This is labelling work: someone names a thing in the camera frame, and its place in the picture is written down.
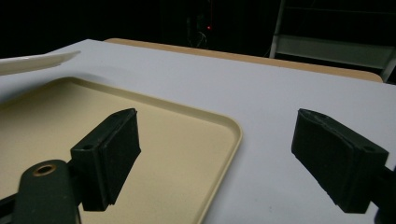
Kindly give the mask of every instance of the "white tabletop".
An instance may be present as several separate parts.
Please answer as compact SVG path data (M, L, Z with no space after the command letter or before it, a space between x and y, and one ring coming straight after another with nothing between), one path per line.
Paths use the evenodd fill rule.
M60 66L0 77L0 102L59 77L80 77L227 115L243 142L206 223L374 223L344 214L290 151L297 110L331 116L390 152L396 86L269 65L85 40Z

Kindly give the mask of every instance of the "beige tray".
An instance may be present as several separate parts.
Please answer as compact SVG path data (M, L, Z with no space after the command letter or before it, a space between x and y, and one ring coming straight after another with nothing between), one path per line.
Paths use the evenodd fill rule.
M113 112L137 110L142 153L115 205L83 223L199 223L242 138L222 115L72 77L0 105L0 198L22 172L70 160L70 148Z

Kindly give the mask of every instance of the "dark background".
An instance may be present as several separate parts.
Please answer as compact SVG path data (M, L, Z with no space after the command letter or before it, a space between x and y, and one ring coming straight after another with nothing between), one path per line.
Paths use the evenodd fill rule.
M197 32L206 36L200 48L267 57L279 5L280 0L0 0L0 58L47 53L87 38L196 47ZM281 33L396 46L395 27L394 0L289 0Z

